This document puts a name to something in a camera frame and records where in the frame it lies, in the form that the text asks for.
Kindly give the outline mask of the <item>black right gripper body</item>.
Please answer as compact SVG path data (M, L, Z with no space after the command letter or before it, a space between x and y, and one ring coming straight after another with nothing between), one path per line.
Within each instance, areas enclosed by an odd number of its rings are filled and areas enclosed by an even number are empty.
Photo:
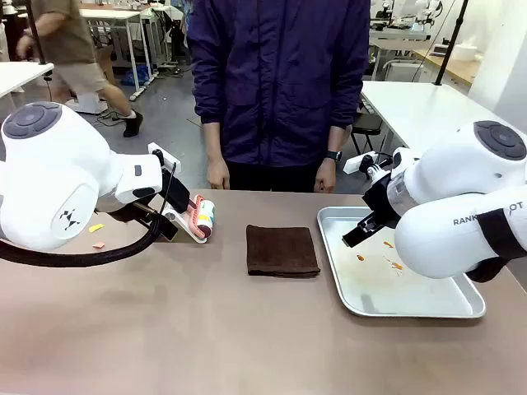
M371 214L361 221L363 230L379 230L382 227L395 229L401 216L392 208L388 199L390 175L387 174L373 183L362 200L371 209Z

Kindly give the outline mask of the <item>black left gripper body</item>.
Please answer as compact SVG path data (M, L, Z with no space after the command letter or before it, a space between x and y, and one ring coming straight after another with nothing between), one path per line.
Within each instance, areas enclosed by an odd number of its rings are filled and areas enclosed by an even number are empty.
M178 213L184 213L189 208L190 191L167 169L162 170L161 196Z

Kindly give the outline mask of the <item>pink handled lint roller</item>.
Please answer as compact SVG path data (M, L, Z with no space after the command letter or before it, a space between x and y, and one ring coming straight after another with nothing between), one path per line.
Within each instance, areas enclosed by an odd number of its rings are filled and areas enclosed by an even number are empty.
M198 239L207 239L212 234L215 221L215 205L203 195L197 194L189 203L188 225L192 234Z

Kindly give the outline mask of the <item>dark brown cloth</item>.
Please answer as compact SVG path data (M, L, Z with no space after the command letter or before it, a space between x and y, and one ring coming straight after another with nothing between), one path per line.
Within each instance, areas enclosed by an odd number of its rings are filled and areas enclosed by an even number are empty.
M314 278L320 273L307 227L247 225L246 243L250 276Z

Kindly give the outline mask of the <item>person's left forearm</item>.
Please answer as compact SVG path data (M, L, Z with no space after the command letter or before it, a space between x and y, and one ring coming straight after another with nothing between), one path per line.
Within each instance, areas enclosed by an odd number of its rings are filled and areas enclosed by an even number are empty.
M328 151L338 152L342 150L346 141L346 130L338 126L331 126L329 129Z

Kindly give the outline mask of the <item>person's right forearm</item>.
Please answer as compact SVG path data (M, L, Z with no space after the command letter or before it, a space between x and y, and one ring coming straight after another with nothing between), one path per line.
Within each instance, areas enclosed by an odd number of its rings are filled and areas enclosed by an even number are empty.
M222 160L221 124L204 123L203 133L208 159L210 161Z

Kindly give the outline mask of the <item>person's right hand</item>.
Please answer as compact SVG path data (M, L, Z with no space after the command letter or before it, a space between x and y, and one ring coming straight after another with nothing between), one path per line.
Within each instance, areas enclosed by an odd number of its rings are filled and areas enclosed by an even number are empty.
M212 189L230 189L230 173L222 157L208 159L207 179Z

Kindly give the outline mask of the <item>person's left hand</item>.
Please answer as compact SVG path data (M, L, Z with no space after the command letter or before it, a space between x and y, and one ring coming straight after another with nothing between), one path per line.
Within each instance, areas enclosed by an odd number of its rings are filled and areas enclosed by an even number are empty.
M336 161L325 158L315 176L315 193L333 193L336 187Z

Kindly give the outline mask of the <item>white folded roller stand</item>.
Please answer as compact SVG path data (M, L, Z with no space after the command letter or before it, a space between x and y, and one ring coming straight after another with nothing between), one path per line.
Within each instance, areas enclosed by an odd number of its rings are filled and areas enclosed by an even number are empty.
M190 209L184 213L178 213L172 206L168 205L161 214L178 232L182 232L198 244L205 244L208 237L194 224L194 213L196 211L196 209Z

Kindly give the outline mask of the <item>silver metal tray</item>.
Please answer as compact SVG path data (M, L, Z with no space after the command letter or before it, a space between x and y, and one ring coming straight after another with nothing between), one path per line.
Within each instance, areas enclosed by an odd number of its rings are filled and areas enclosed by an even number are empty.
M317 221L343 305L365 317L481 318L486 304L465 276L430 279L411 271L384 228L354 248L343 236L370 213L367 207L326 207Z

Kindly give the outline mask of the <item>black folding chair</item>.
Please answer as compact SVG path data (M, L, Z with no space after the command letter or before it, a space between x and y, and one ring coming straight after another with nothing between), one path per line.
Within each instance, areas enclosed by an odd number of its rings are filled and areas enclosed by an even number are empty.
M355 123L352 125L350 136L358 155L362 154L356 139L356 134L362 135L366 139L366 148L373 150L371 137L381 134L383 120L378 114L358 113Z

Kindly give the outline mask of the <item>black trousers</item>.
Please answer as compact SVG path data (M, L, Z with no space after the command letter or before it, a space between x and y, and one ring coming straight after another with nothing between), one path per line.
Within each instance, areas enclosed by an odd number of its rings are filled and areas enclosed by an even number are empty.
M226 162L230 190L313 193L319 164L268 167Z

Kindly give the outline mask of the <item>large white side table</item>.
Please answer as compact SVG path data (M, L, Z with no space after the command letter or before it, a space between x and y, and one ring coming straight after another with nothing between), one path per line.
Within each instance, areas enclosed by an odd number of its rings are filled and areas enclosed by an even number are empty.
M465 124L479 120L509 123L447 85L365 81L361 95L382 118L385 148L423 152Z

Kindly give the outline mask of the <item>blue plastic bag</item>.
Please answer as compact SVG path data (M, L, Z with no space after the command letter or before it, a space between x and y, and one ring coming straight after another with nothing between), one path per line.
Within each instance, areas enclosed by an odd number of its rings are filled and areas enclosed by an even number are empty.
M138 85L144 85L149 80L149 74L146 64L139 64L136 66L136 74L138 77ZM133 69L130 68L127 70L122 77L120 82L124 86L135 86L135 77L133 74Z

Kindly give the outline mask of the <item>white floor machine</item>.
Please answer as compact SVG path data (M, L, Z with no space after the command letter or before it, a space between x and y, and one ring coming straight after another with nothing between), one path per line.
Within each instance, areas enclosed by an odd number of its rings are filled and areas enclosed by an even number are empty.
M107 103L96 92L77 95L70 107L78 113L92 115L102 114L108 109Z

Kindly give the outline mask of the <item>brown cardboard box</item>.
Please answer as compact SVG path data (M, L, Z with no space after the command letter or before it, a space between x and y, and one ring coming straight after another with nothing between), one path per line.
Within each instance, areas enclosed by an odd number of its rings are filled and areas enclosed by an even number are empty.
M96 49L96 60L103 71L106 79L112 84L115 85L115 78L112 66L111 55L114 52L114 47L112 45L106 45L101 48Z

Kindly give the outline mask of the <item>person in navy jacket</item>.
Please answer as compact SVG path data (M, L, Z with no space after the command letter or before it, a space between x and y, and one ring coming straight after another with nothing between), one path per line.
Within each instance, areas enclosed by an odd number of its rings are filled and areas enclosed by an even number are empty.
M195 111L226 161L324 159L352 124L367 66L370 0L194 0L187 42Z

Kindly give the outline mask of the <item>wooden top table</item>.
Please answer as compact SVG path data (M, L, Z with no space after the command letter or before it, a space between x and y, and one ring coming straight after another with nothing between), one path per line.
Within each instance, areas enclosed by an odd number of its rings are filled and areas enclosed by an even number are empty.
M413 53L419 61L423 61L427 68L433 73L438 74L443 61L442 57L431 55L425 49L414 49ZM446 66L445 77L451 80L471 87L474 78L478 74L481 62L477 59L471 61L450 60Z

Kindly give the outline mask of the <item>grey background workbench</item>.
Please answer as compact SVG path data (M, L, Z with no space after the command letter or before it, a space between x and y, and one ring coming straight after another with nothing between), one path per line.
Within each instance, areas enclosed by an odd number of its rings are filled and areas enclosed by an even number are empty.
M374 68L371 80L375 81L380 70L381 59L390 51L408 52L424 49L431 43L431 36L412 30L374 30L369 32L369 45L373 48Z

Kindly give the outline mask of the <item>white box on wooden table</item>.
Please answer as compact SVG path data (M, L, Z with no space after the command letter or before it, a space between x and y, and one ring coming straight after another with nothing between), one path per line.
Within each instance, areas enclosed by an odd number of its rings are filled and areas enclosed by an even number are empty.
M478 53L478 47L468 41L456 44L452 50L451 58L460 62L472 62Z

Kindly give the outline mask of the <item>black slanted pole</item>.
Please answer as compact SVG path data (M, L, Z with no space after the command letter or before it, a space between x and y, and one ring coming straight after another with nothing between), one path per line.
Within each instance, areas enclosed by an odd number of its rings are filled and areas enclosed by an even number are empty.
M434 86L440 86L441 83L442 83L442 79L443 79L443 76L444 76L445 71L447 69L448 62L450 61L450 56L451 56L451 54L453 52L453 49L454 49L454 46L455 46L455 42L456 42L456 40L458 38L459 31L460 31L461 26L463 25L463 22L464 22L464 15L466 13L468 4L469 4L469 0L463 0L461 8L460 8L460 11L459 11L459 15L458 15L458 17L456 19L456 22L455 22L455 27L453 29L452 36L450 37L450 41L449 41L449 44L447 46L445 57L443 58L443 61L441 63L440 70L437 73L436 79L433 82Z

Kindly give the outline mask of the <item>walking person in shorts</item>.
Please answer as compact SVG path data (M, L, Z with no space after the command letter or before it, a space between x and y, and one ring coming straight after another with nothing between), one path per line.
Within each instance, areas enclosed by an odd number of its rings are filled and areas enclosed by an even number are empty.
M96 92L119 113L125 122L124 136L139 133L142 115L132 109L125 94L112 85L96 61L91 34L79 11L78 0L31 0L45 60L54 65L51 86L54 101L66 103L70 93ZM20 59L27 52L37 53L30 28L24 30L16 46Z

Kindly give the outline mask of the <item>white background desk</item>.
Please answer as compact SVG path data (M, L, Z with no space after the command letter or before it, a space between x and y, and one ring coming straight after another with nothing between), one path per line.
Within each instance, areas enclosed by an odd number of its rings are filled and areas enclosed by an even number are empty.
M136 59L133 50L133 40L130 29L130 22L137 22L142 28L140 12L137 11L123 11L114 9L89 9L81 8L81 16L87 21L105 22L106 25L112 29L124 29L128 41L128 52L130 55L130 63L135 77L135 91L130 95L129 99L135 101L145 90L143 86L138 85L138 77L136 74Z

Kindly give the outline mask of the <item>white table with pole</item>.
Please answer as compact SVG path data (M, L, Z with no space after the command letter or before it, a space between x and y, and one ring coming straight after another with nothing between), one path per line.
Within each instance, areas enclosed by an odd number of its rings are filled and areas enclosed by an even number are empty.
M52 63L0 62L0 98L53 69Z

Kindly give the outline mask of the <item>black clamped pole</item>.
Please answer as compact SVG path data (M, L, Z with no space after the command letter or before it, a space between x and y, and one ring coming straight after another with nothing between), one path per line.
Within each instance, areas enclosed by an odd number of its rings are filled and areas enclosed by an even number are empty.
M36 44L39 63L40 63L40 65L45 65L47 62L45 61L45 57L44 57L43 50L42 50L41 43L40 43L40 37L38 35L37 27L36 27L36 24L35 24L35 18L34 18L34 14L33 14L33 10L32 10L31 0L26 0L26 11L27 11L27 14L28 14L28 21L29 21L30 32L31 32L32 38L33 38L33 40L34 40L34 42Z

